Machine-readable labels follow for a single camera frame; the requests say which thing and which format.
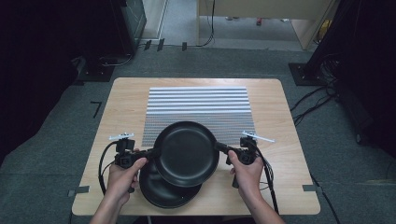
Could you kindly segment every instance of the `person's left hand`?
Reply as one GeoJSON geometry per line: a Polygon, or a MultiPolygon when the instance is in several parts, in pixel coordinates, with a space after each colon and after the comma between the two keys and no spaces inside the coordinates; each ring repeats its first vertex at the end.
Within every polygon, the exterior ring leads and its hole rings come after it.
{"type": "Polygon", "coordinates": [[[137,174],[147,162],[148,160],[146,158],[141,158],[128,169],[111,164],[105,196],[110,197],[111,200],[115,200],[118,205],[127,203],[130,198],[128,189],[130,187],[137,187],[137,174]]]}

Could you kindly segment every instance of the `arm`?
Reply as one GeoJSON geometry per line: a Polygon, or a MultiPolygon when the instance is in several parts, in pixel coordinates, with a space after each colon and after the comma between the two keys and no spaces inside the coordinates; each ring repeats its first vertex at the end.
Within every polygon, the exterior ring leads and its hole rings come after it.
{"type": "Polygon", "coordinates": [[[147,163],[146,158],[137,160],[128,169],[112,164],[107,181],[105,197],[99,204],[91,224],[116,223],[122,206],[129,200],[129,187],[137,187],[137,173],[147,163]]]}
{"type": "Polygon", "coordinates": [[[247,205],[250,214],[258,224],[284,223],[276,211],[264,200],[260,193],[260,178],[262,177],[262,159],[250,165],[244,165],[238,160],[235,152],[229,151],[228,156],[233,164],[232,174],[236,175],[239,184],[239,195],[247,205]]]}

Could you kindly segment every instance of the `black frying pan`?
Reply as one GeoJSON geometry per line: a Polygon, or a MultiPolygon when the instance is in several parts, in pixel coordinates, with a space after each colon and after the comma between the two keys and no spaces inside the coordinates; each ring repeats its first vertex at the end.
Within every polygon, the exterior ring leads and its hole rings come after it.
{"type": "Polygon", "coordinates": [[[181,121],[169,125],[154,144],[154,148],[161,150],[161,156],[154,159],[158,173],[175,186],[201,185],[219,163],[215,142],[213,133],[199,123],[181,121]]]}
{"type": "Polygon", "coordinates": [[[169,184],[157,172],[154,161],[149,161],[143,166],[139,182],[143,196],[150,203],[161,208],[176,208],[188,203],[202,186],[182,188],[169,184]]]}

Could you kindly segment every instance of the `table top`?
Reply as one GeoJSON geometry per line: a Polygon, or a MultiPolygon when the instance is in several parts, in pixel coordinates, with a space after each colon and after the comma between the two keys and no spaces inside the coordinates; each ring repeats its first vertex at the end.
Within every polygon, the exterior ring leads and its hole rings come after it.
{"type": "MultiPolygon", "coordinates": [[[[92,144],[92,150],[81,178],[80,186],[90,186],[88,193],[76,195],[73,214],[91,216],[103,198],[97,172],[102,152],[110,143],[110,135],[134,133],[135,147],[142,146],[146,109],[151,87],[202,87],[244,86],[247,89],[251,115],[256,134],[275,139],[275,143],[259,139],[258,147],[274,171],[274,190],[281,215],[314,215],[320,211],[315,191],[305,191],[303,186],[313,186],[304,153],[295,130],[282,85],[268,78],[142,78],[121,77],[114,81],[106,108],[92,144]]],[[[114,160],[115,148],[107,152],[104,165],[114,160]]],[[[121,215],[130,216],[239,216],[249,215],[237,189],[232,187],[232,166],[225,163],[226,155],[220,153],[215,173],[202,185],[198,194],[187,204],[164,209],[149,203],[140,189],[131,194],[121,215]]],[[[265,173],[262,181],[266,182],[265,173]]],[[[262,196],[271,205],[269,189],[262,196]]]]}

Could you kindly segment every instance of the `wooden table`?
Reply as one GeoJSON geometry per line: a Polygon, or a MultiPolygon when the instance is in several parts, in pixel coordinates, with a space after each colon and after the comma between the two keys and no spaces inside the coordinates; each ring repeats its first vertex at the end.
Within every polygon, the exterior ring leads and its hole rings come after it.
{"type": "MultiPolygon", "coordinates": [[[[291,19],[303,49],[308,49],[322,23],[331,19],[339,0],[216,0],[214,16],[291,19]]],[[[196,42],[200,17],[212,16],[213,0],[197,0],[196,42]]]]}
{"type": "MultiPolygon", "coordinates": [[[[122,77],[114,81],[108,97],[106,109],[80,182],[81,187],[90,186],[90,192],[76,196],[73,204],[75,215],[93,215],[103,198],[98,183],[97,169],[102,152],[110,143],[108,137],[125,132],[134,133],[135,147],[140,147],[149,88],[177,86],[245,86],[256,134],[276,140],[275,143],[259,140],[258,147],[274,170],[274,189],[280,214],[314,215],[320,211],[316,192],[303,189],[303,185],[312,186],[313,183],[279,80],[122,77]]],[[[111,148],[106,154],[104,165],[113,161],[115,154],[115,148],[111,148]]],[[[176,209],[162,209],[149,203],[141,190],[136,189],[120,214],[131,216],[249,215],[237,189],[232,187],[233,177],[229,175],[232,166],[227,165],[225,160],[226,156],[220,153],[217,170],[189,203],[176,209]]],[[[263,190],[262,195],[272,205],[269,190],[263,190]]]]}

